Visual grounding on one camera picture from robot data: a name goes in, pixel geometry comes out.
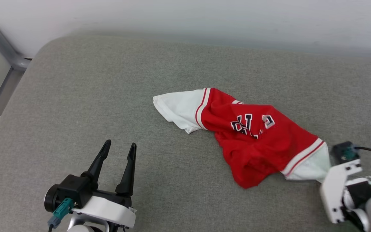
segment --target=red stripe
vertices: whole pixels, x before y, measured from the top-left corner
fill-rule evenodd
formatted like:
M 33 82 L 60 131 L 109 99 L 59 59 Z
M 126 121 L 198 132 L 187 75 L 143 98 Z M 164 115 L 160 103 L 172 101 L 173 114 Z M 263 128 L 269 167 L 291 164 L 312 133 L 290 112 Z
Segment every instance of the red stripe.
M 301 160 L 297 161 L 297 163 L 290 169 L 290 172 L 287 174 L 287 175 L 290 175 L 291 172 L 293 171 L 293 169 L 304 159 L 306 159 L 307 157 L 309 157 L 313 152 L 315 152 L 319 147 L 321 147 L 321 145 L 324 143 L 324 141 L 321 141 L 321 143 L 316 147 L 314 148 L 314 150 L 312 150 L 309 154 L 307 154 L 305 157 L 303 157 Z
M 200 106 L 197 108 L 197 111 L 195 112 L 195 121 L 196 121 L 196 123 L 197 123 L 201 128 L 203 128 L 203 127 L 200 125 L 200 123 L 198 123 L 198 120 L 197 120 L 197 112 L 198 112 L 198 110 L 200 110 L 200 107 L 201 107 L 201 106 L 203 105 L 203 103 L 204 103 L 204 98 L 206 97 L 206 92 L 207 92 L 207 88 L 204 89 L 203 100 L 201 101 Z

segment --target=gray fabric surface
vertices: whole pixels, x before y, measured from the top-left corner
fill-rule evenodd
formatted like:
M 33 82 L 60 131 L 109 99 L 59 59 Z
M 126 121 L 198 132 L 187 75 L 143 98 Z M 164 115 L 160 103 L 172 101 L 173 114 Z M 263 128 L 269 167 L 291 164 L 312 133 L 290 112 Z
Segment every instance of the gray fabric surface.
M 371 147 L 371 60 L 194 44 L 69 37 L 41 49 L 0 120 L 0 231 L 47 231 L 47 189 L 112 140 L 99 188 L 113 191 L 136 142 L 130 231 L 355 231 L 326 218 L 319 183 L 282 174 L 244 190 L 214 135 L 187 135 L 152 97 L 219 88 L 272 104 L 328 145 Z M 371 174 L 371 153 L 362 152 Z M 60 229 L 66 231 L 69 217 Z

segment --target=red fabric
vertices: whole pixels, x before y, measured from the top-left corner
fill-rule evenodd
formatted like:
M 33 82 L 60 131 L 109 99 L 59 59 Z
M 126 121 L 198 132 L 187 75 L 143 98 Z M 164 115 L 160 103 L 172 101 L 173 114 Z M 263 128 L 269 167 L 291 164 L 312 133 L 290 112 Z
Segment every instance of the red fabric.
M 211 88 L 201 120 L 208 130 L 215 132 L 233 178 L 243 188 L 256 186 L 266 176 L 282 171 L 293 157 L 318 139 L 273 106 L 233 101 L 234 97 Z M 246 114 L 251 117 L 250 124 Z M 264 116 L 270 116 L 274 125 L 267 128 L 270 121 Z

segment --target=logo on shirt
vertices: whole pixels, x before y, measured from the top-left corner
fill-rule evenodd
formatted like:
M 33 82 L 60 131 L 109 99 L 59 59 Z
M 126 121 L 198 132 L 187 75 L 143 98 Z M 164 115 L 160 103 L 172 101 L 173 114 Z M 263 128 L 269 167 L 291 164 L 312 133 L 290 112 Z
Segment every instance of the logo on shirt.
M 243 116 L 239 115 L 237 116 L 237 121 L 231 122 L 231 127 L 233 130 L 240 132 L 245 135 L 250 135 L 255 139 L 259 138 L 259 135 L 263 133 L 263 130 L 260 129 L 259 133 L 254 135 L 251 133 L 251 127 L 252 127 L 252 120 L 253 120 L 253 114 L 251 113 L 246 113 L 244 115 L 244 120 L 245 122 L 242 122 Z M 264 122 L 264 126 L 266 129 L 269 129 L 270 127 L 274 126 L 276 123 L 274 122 L 273 118 L 271 115 L 263 115 L 262 116 L 262 121 Z

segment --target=red and white shirt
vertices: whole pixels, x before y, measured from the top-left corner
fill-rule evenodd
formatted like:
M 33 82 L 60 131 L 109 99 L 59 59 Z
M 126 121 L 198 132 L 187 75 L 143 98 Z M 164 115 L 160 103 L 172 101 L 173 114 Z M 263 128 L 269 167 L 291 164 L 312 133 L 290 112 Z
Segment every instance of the red and white shirt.
M 244 104 L 215 88 L 173 92 L 153 100 L 168 122 L 188 134 L 214 131 L 234 180 L 243 188 L 276 172 L 286 179 L 324 179 L 330 168 L 326 143 L 273 106 Z

